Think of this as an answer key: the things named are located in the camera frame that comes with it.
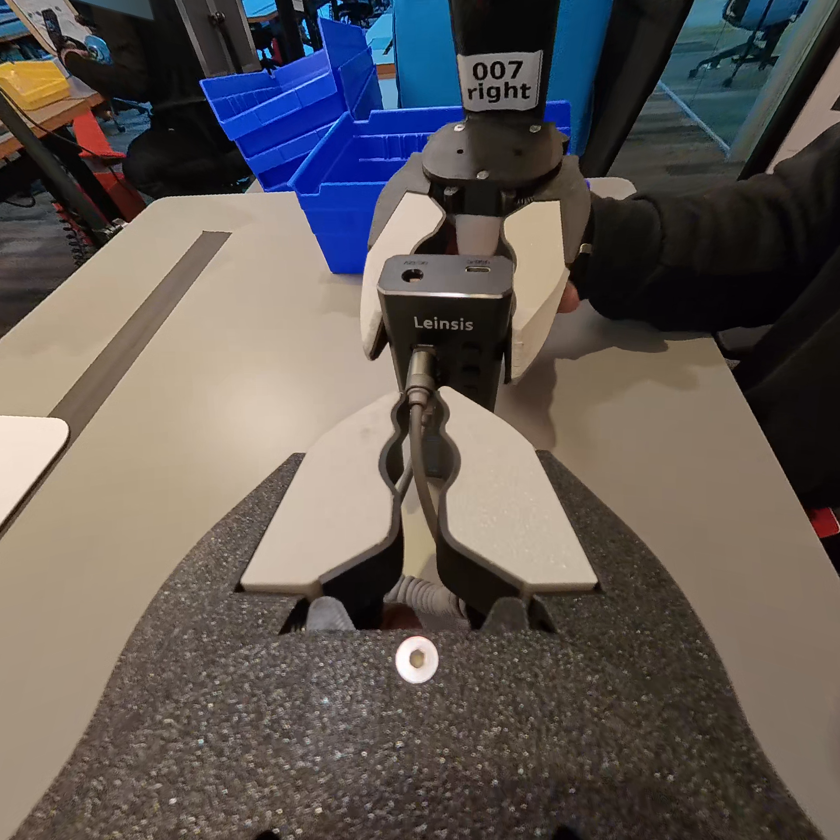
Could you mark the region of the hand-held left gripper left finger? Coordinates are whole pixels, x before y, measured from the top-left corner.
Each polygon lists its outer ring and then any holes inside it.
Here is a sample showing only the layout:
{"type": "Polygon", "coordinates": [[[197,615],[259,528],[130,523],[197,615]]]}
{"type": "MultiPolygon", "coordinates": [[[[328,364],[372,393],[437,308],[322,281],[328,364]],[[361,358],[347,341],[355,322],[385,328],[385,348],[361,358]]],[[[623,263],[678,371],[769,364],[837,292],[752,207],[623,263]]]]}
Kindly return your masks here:
{"type": "Polygon", "coordinates": [[[243,573],[246,592],[384,594],[403,572],[405,398],[388,392],[305,454],[243,573]]]}

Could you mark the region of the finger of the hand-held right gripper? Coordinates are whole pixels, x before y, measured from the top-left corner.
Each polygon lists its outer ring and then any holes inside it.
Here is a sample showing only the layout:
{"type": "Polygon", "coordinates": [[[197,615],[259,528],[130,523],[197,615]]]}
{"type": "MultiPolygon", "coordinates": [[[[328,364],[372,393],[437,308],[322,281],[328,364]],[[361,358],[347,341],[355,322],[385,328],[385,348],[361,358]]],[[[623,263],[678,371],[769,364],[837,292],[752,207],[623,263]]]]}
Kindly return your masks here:
{"type": "Polygon", "coordinates": [[[514,262],[510,380],[518,382],[549,337],[569,277],[560,202],[521,207],[503,220],[501,236],[514,262]]]}
{"type": "Polygon", "coordinates": [[[373,361],[382,352],[383,316],[377,285],[385,262],[411,255],[444,224],[446,214],[427,195],[407,192],[386,221],[365,263],[360,298],[360,332],[365,357],[373,361]]]}

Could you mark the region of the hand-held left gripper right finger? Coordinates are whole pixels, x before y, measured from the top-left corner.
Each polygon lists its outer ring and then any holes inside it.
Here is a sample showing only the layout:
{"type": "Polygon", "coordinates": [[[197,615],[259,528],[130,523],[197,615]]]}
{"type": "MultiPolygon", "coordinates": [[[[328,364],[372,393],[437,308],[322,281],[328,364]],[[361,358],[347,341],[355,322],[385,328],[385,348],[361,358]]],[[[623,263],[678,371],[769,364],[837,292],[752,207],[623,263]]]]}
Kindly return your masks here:
{"type": "Polygon", "coordinates": [[[530,442],[449,386],[437,396],[451,454],[438,498],[441,581],[458,596],[594,590],[596,574],[530,442]]]}

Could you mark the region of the black USB hub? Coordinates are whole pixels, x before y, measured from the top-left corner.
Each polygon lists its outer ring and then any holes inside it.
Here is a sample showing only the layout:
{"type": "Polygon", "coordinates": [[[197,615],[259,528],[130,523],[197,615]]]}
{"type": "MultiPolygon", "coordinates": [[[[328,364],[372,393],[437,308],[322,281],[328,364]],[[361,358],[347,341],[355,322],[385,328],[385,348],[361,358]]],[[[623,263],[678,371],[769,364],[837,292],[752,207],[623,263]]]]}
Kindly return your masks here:
{"type": "Polygon", "coordinates": [[[396,386],[405,392],[416,349],[430,352],[435,389],[447,387],[494,416],[509,366],[512,260],[505,256],[397,255],[377,283],[396,386]]]}

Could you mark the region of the person's right forearm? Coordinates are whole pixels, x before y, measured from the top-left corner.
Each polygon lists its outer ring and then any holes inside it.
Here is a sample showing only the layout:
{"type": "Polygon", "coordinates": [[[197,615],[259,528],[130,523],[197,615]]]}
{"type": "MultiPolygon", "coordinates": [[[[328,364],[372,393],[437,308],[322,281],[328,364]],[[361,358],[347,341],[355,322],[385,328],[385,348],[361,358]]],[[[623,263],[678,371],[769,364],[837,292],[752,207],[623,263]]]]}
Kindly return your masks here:
{"type": "Polygon", "coordinates": [[[698,196],[593,196],[570,282],[606,318],[664,331],[759,327],[838,255],[839,128],[772,173],[698,196]]]}

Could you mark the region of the wooden desk with red legs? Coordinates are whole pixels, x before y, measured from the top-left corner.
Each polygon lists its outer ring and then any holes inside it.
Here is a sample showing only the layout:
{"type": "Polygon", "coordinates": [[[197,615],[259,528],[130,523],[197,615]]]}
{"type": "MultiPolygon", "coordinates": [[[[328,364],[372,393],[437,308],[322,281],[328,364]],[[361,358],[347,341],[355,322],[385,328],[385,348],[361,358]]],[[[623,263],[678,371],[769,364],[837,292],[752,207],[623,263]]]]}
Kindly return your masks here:
{"type": "Polygon", "coordinates": [[[112,145],[98,116],[110,117],[110,107],[100,94],[91,92],[71,94],[26,112],[23,118],[37,137],[48,139],[48,149],[109,222],[130,222],[143,211],[145,202],[124,180],[125,155],[112,145]]]}

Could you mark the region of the person's black clothing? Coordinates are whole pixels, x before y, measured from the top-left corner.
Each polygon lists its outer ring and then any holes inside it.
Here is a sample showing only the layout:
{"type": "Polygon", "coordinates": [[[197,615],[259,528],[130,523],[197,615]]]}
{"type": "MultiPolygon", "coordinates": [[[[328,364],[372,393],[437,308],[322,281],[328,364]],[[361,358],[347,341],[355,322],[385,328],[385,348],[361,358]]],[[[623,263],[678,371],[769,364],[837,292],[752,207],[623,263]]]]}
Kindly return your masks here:
{"type": "Polygon", "coordinates": [[[802,505],[837,508],[838,310],[778,317],[733,376],[802,505]]]}

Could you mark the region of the blue office chair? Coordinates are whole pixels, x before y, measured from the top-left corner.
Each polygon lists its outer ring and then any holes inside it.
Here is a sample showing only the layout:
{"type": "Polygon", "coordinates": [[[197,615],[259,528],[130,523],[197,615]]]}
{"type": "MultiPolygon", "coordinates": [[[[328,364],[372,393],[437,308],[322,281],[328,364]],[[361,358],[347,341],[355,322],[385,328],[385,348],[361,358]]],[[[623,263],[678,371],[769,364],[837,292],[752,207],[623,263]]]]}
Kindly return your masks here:
{"type": "Polygon", "coordinates": [[[740,69],[756,65],[758,70],[772,68],[778,57],[774,51],[784,31],[803,15],[807,1],[729,1],[722,20],[749,33],[747,40],[729,49],[703,59],[688,73],[688,79],[697,78],[702,70],[718,69],[724,60],[732,64],[731,75],[722,82],[730,88],[740,69]]]}

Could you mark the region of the black light stand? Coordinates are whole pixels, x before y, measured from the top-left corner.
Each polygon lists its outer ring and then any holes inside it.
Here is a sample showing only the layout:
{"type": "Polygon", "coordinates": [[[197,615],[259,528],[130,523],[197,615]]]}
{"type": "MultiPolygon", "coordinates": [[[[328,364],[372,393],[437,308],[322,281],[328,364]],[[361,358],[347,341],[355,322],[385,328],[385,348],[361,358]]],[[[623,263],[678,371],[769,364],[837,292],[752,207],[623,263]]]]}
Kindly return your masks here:
{"type": "Polygon", "coordinates": [[[77,183],[64,166],[27,123],[25,115],[7,94],[1,92],[1,116],[7,130],[21,145],[31,163],[39,170],[40,181],[55,199],[59,217],[73,241],[77,267],[105,246],[128,222],[120,215],[109,217],[77,183]]]}

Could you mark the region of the yellow plastic bin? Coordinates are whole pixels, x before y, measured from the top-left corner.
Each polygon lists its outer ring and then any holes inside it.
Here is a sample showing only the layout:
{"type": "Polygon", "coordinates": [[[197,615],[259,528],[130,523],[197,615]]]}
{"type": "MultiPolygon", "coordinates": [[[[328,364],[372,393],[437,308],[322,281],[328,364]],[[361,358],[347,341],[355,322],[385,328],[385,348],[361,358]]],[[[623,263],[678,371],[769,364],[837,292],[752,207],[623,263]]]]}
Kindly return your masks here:
{"type": "Polygon", "coordinates": [[[70,97],[70,85],[51,60],[1,64],[1,89],[24,112],[37,111],[70,97]]]}

